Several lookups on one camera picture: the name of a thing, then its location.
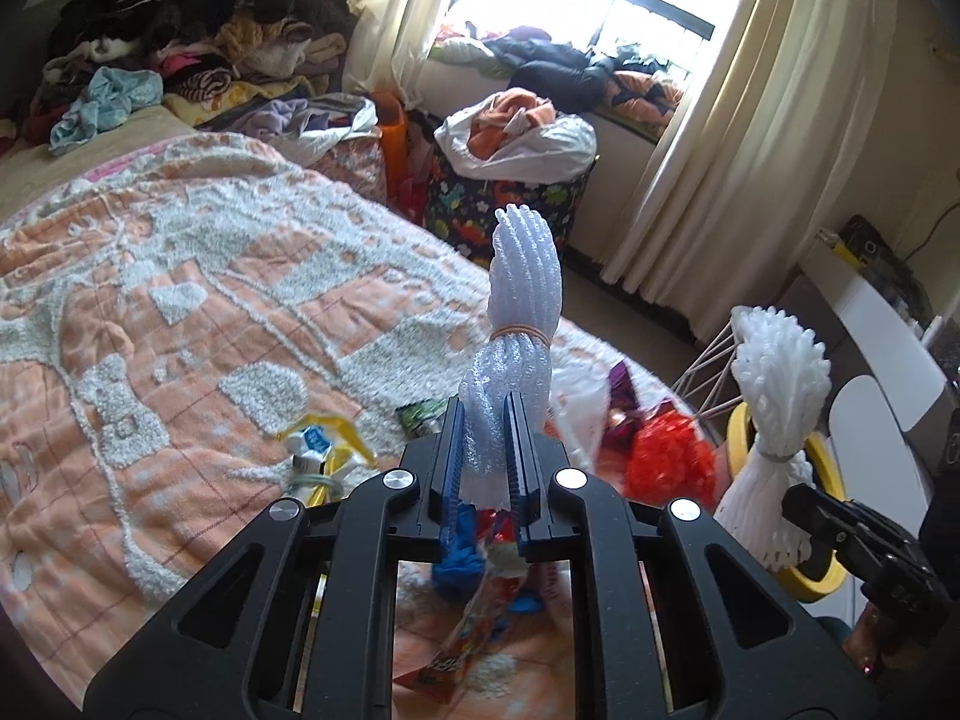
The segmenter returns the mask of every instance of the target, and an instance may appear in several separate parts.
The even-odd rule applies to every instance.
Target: pile of clothes
[[[103,88],[103,69],[124,89],[141,85],[141,103],[163,97],[191,127],[256,97],[336,91],[354,25],[347,0],[72,0],[50,35],[22,134],[48,142],[55,124],[92,102],[98,74]],[[142,93],[155,89],[162,94]]]
[[[666,64],[642,55],[640,46],[618,47],[616,56],[581,52],[531,26],[493,35],[469,22],[462,28],[443,25],[430,57],[509,79],[510,86],[549,98],[563,113],[606,115],[653,140],[664,135],[683,99]]]
[[[546,127],[557,120],[550,100],[526,89],[508,89],[496,95],[488,107],[470,122],[467,148],[477,159],[490,159],[507,143],[534,127]]]

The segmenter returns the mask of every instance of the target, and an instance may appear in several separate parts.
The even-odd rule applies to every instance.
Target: light blue cloth
[[[62,156],[92,141],[98,132],[120,127],[133,111],[157,105],[163,79],[152,70],[100,68],[50,131],[50,153]]]

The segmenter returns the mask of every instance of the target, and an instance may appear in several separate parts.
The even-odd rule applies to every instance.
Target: bedsheet
[[[0,232],[0,602],[77,703],[280,494],[290,469],[273,432],[339,413],[395,464],[394,408],[456,391],[488,333],[485,271],[346,185],[232,133],[154,151]],[[621,359],[566,321],[552,353]],[[642,402],[666,396],[630,366]],[[400,592],[430,595],[414,580]],[[445,622],[418,603],[397,635],[401,670],[433,655]],[[520,626],[507,643],[534,655],[508,696],[543,709],[556,633],[543,617]],[[547,655],[530,649],[542,632]],[[397,691],[403,716],[505,713],[481,689],[452,709]]]

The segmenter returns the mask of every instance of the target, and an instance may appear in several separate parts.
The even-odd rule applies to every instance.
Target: white foam net bundle
[[[813,483],[803,445],[830,389],[830,363],[813,331],[782,311],[738,306],[731,324],[740,341],[731,372],[757,439],[715,517],[762,565],[778,570],[810,556],[809,536],[784,519],[781,505],[791,485]]]
[[[525,205],[508,205],[496,218],[487,302],[491,334],[520,324],[553,338],[563,299],[553,234],[541,215]],[[494,338],[474,355],[460,383],[464,502],[482,509],[510,508],[503,404],[508,392],[520,391],[531,429],[542,430],[552,370],[549,345],[523,332]]]

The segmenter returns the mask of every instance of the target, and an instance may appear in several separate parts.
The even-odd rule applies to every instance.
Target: plastic bag
[[[713,511],[715,484],[713,447],[697,435],[689,416],[678,413],[672,404],[662,405],[634,438],[623,477],[624,494],[649,506],[690,498]]]
[[[457,175],[493,181],[555,184],[572,181],[592,165],[597,153],[593,127],[579,116],[559,116],[553,124],[524,132],[488,160],[469,152],[470,123],[496,95],[446,117],[434,137]]]
[[[548,413],[572,466],[593,471],[607,422],[610,383],[587,365],[554,370]]]
[[[601,445],[614,452],[629,455],[634,447],[634,436],[643,427],[645,415],[630,380],[630,370],[623,360],[610,369],[607,377],[610,387],[610,409],[607,427]]]

